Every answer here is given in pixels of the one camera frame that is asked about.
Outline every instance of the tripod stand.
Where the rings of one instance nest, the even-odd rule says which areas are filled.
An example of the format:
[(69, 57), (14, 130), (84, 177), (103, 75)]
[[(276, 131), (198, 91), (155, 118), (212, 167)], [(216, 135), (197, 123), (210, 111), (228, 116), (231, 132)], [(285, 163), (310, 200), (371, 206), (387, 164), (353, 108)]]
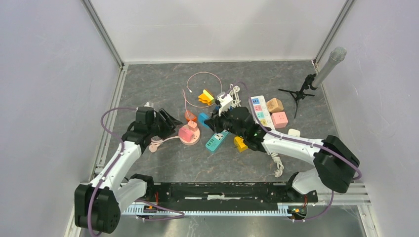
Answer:
[(284, 90), (284, 89), (278, 89), (280, 91), (284, 91), (284, 92), (288, 92), (289, 94), (291, 94), (291, 96), (293, 97), (295, 104), (296, 104), (296, 108), (295, 108), (295, 115), (294, 118), (297, 117), (297, 110), (298, 110), (298, 102), (300, 100), (303, 100), (306, 96), (314, 96), (312, 94), (306, 94), (304, 93), (304, 90), (307, 89), (312, 89), (315, 90), (317, 88), (314, 88), (311, 84), (314, 81), (314, 78), (316, 77), (316, 74), (309, 74), (307, 75), (307, 77), (304, 80), (304, 83), (301, 86), (300, 91), (290, 91), (290, 90)]

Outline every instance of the brown cube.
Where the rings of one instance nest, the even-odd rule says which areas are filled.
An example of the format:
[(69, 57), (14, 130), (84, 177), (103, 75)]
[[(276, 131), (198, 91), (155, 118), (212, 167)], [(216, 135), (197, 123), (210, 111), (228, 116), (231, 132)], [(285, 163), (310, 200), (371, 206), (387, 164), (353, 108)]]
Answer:
[(271, 113), (282, 112), (284, 110), (282, 102), (277, 98), (273, 98), (272, 100), (266, 102), (266, 106)]

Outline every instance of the pink round base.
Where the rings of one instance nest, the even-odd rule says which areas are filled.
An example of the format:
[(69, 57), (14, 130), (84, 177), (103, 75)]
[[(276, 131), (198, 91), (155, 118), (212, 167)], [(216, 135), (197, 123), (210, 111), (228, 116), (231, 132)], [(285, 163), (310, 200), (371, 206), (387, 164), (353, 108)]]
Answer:
[(199, 141), (199, 137), (201, 135), (201, 132), (199, 131), (199, 128), (195, 132), (192, 131), (192, 130), (191, 130), (191, 132), (193, 133), (193, 135), (192, 135), (192, 140), (190, 142), (187, 142), (187, 141), (183, 140), (182, 138), (179, 138), (180, 141), (187, 146), (195, 145)]

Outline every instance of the pink block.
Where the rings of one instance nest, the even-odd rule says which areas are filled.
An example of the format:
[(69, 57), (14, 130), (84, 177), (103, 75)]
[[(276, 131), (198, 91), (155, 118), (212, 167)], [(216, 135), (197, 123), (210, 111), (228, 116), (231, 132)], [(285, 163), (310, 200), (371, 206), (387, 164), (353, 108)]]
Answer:
[(288, 124), (288, 119), (285, 115), (285, 112), (273, 113), (271, 118), (275, 128), (284, 128)]
[(186, 142), (190, 142), (192, 140), (192, 135), (193, 134), (194, 133), (186, 127), (182, 127), (179, 130), (179, 137), (181, 139), (185, 140)]
[(194, 121), (192, 121), (192, 120), (189, 120), (189, 122), (188, 122), (188, 128), (189, 128), (191, 131), (195, 132), (195, 131), (198, 129), (198, 125), (197, 125), (197, 123), (196, 123), (196, 122), (194, 122)]

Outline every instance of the usb port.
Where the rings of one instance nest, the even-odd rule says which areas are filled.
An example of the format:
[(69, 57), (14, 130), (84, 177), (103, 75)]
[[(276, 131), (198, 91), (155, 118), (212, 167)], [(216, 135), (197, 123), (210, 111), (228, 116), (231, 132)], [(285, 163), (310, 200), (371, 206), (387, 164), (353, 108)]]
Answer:
[(253, 99), (251, 100), (251, 102), (252, 102), (254, 105), (258, 105), (258, 104), (260, 104), (260, 102), (259, 102), (259, 99), (258, 99), (258, 98), (253, 98)]

